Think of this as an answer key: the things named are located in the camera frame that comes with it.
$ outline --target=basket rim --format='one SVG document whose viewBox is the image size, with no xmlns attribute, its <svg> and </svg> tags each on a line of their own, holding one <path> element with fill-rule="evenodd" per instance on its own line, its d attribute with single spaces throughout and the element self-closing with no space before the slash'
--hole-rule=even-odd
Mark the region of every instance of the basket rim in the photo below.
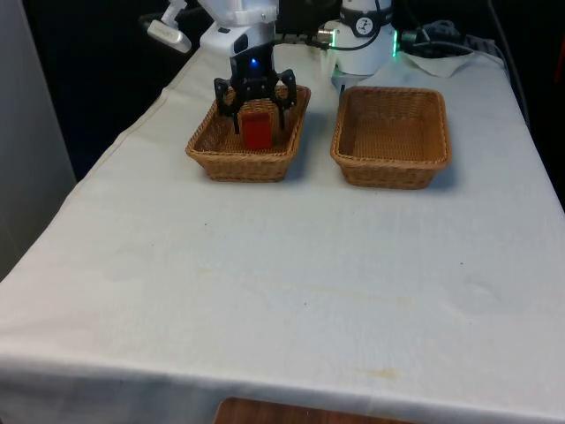
<svg viewBox="0 0 565 424">
<path fill-rule="evenodd" d="M 339 152 L 340 141 L 342 138 L 342 125 L 343 118 L 345 115 L 345 109 L 347 108 L 350 95 L 355 92 L 387 92 L 387 93 L 427 93 L 433 95 L 435 101 L 440 106 L 440 126 L 441 126 L 441 143 L 443 145 L 443 157 L 435 161 L 407 161 L 402 159 L 385 159 L 385 158 L 373 158 L 373 157 L 361 157 L 344 155 Z M 343 93 L 343 100 L 339 105 L 339 110 L 337 112 L 337 120 L 335 121 L 335 131 L 334 137 L 332 139 L 332 147 L 330 154 L 332 158 L 341 166 L 349 167 L 364 167 L 364 168 L 395 168 L 398 170 L 402 169 L 420 169 L 420 170 L 442 170 L 447 165 L 451 163 L 452 153 L 451 153 L 451 143 L 449 138 L 448 123 L 447 123 L 447 113 L 445 107 L 445 100 L 443 95 L 437 91 L 430 88 L 419 88 L 419 87 L 365 87 L 365 86 L 355 86 L 348 88 Z"/>
<path fill-rule="evenodd" d="M 294 124 L 292 128 L 292 133 L 290 134 L 290 142 L 288 143 L 288 147 L 286 150 L 282 152 L 273 152 L 273 153 L 239 153 L 239 152 L 216 152 L 216 151 L 206 151 L 202 152 L 196 150 L 194 148 L 194 144 L 196 142 L 198 133 L 201 133 L 203 130 L 207 128 L 208 125 L 212 123 L 212 117 L 216 113 L 217 109 L 217 101 L 214 100 L 212 106 L 208 110 L 206 116 L 202 120 L 199 128 L 194 132 L 194 135 L 191 137 L 188 145 L 186 146 L 186 154 L 190 157 L 196 158 L 210 158 L 214 159 L 215 161 L 222 161 L 222 162 L 230 162 L 234 158 L 245 158 L 246 160 L 254 160 L 255 162 L 278 162 L 280 160 L 285 160 L 288 158 L 294 157 L 298 152 L 298 132 L 301 129 L 302 124 L 305 120 L 305 110 L 308 107 L 308 103 L 310 102 L 310 96 L 312 94 L 310 88 L 305 86 L 297 85 L 297 90 L 305 92 L 305 99 L 300 104 L 300 111 L 298 115 L 297 122 Z"/>
</svg>

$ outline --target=cable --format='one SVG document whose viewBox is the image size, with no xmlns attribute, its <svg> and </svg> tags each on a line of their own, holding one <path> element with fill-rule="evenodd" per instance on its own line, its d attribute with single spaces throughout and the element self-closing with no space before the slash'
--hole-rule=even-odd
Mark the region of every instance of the cable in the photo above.
<svg viewBox="0 0 565 424">
<path fill-rule="evenodd" d="M 416 15 L 410 8 L 410 4 L 408 3 L 408 0 L 404 0 L 404 9 L 408 13 L 408 16 L 410 17 L 412 23 L 416 26 L 416 30 L 422 33 L 422 35 L 424 36 L 427 42 L 430 42 L 431 41 L 430 36 L 428 35 L 426 29 L 420 24 L 418 18 L 416 18 Z"/>
<path fill-rule="evenodd" d="M 528 104 L 526 102 L 526 96 L 524 93 L 524 88 L 522 87 L 522 81 L 520 80 L 520 75 L 518 74 L 518 70 L 516 68 L 516 63 L 514 62 L 514 58 L 512 57 L 512 52 L 510 51 L 509 42 L 506 39 L 506 34 L 504 33 L 504 28 L 502 28 L 502 24 L 498 19 L 498 14 L 493 6 L 493 0 L 486 0 L 488 4 L 488 9 L 491 13 L 491 16 L 494 21 L 494 25 L 496 26 L 496 30 L 502 41 L 502 47 L 506 50 L 506 58 L 508 59 L 508 64 L 510 65 L 509 69 L 512 72 L 514 77 L 514 82 L 516 84 L 516 90 L 518 91 L 518 97 L 520 98 L 520 103 L 522 106 L 522 114 L 524 115 L 524 121 L 530 129 L 530 112 L 528 111 Z"/>
<path fill-rule="evenodd" d="M 461 51 L 464 51 L 466 53 L 477 53 L 481 56 L 488 57 L 492 61 L 496 62 L 496 64 L 500 64 L 498 62 L 498 60 L 496 60 L 495 56 L 489 55 L 485 51 L 475 50 L 475 49 L 472 49 L 471 47 L 463 46 L 461 44 L 455 44 L 454 42 L 420 42 L 418 44 L 414 44 L 412 47 L 421 48 L 421 47 L 429 47 L 429 46 L 451 47 L 451 48 L 454 48 L 454 49 L 460 49 Z M 496 47 L 496 49 L 498 49 L 498 51 L 500 53 L 502 53 L 501 50 L 498 48 L 498 46 L 494 46 L 494 47 Z M 504 63 L 504 70 L 505 70 L 505 72 L 507 72 L 507 76 L 508 76 L 508 71 L 507 71 L 508 65 L 506 64 L 506 59 L 504 58 L 503 55 L 500 57 L 500 59 Z"/>
</svg>

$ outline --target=empty wicker basket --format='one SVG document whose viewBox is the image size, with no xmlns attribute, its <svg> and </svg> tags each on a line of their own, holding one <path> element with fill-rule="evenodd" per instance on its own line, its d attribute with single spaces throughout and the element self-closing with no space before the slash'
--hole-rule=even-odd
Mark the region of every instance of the empty wicker basket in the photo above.
<svg viewBox="0 0 565 424">
<path fill-rule="evenodd" d="M 279 86 L 280 95 L 286 87 Z M 277 107 L 269 100 L 246 103 L 239 112 L 267 112 L 270 115 L 273 147 L 248 150 L 241 134 L 235 134 L 233 120 L 218 113 L 216 102 L 207 113 L 186 147 L 186 154 L 206 170 L 211 179 L 238 182 L 280 181 L 298 152 L 310 90 L 297 86 L 297 104 L 284 114 L 284 129 L 279 125 Z"/>
<path fill-rule="evenodd" d="M 451 162 L 443 97 L 423 88 L 350 88 L 331 155 L 355 186 L 427 187 Z"/>
</svg>

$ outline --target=green light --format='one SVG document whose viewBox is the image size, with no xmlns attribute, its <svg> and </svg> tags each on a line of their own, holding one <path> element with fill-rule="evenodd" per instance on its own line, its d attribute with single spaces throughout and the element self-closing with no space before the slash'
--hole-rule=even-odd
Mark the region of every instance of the green light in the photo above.
<svg viewBox="0 0 565 424">
<path fill-rule="evenodd" d="M 395 31 L 395 36 L 392 39 L 392 57 L 396 57 L 398 51 L 398 31 Z"/>
</svg>

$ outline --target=black cable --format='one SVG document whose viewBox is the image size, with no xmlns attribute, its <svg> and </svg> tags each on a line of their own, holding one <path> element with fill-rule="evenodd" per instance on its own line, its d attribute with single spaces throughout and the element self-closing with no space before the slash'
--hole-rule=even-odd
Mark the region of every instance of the black cable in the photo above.
<svg viewBox="0 0 565 424">
<path fill-rule="evenodd" d="M 427 34 L 427 31 L 422 26 L 422 24 L 420 24 L 420 21 L 418 20 L 418 18 L 416 18 L 416 15 L 412 11 L 412 8 L 410 7 L 410 4 L 408 3 L 408 0 L 403 0 L 403 3 L 404 3 L 404 9 L 406 10 L 406 13 L 408 13 L 408 17 L 411 19 L 412 23 L 416 27 L 416 30 L 422 33 L 422 35 L 424 36 L 424 38 L 426 39 L 427 42 L 430 42 L 431 41 L 430 36 Z"/>
<path fill-rule="evenodd" d="M 516 68 L 516 63 L 514 62 L 514 57 L 512 56 L 512 52 L 510 51 L 509 42 L 506 39 L 506 34 L 504 34 L 504 29 L 502 28 L 502 24 L 498 19 L 498 14 L 493 6 L 493 0 L 487 0 L 488 10 L 491 13 L 491 17 L 493 18 L 494 25 L 496 26 L 496 30 L 498 31 L 498 35 L 501 38 L 502 47 L 506 53 L 506 58 L 508 59 L 508 65 L 510 71 L 512 72 L 512 76 L 514 77 L 514 83 L 516 84 L 516 90 L 518 92 L 518 97 L 520 98 L 520 106 L 522 109 L 522 114 L 524 115 L 524 121 L 530 129 L 530 112 L 528 110 L 528 103 L 526 102 L 526 95 L 524 93 L 524 88 L 522 87 L 522 81 L 520 80 L 520 75 L 518 74 L 518 70 Z"/>
</svg>

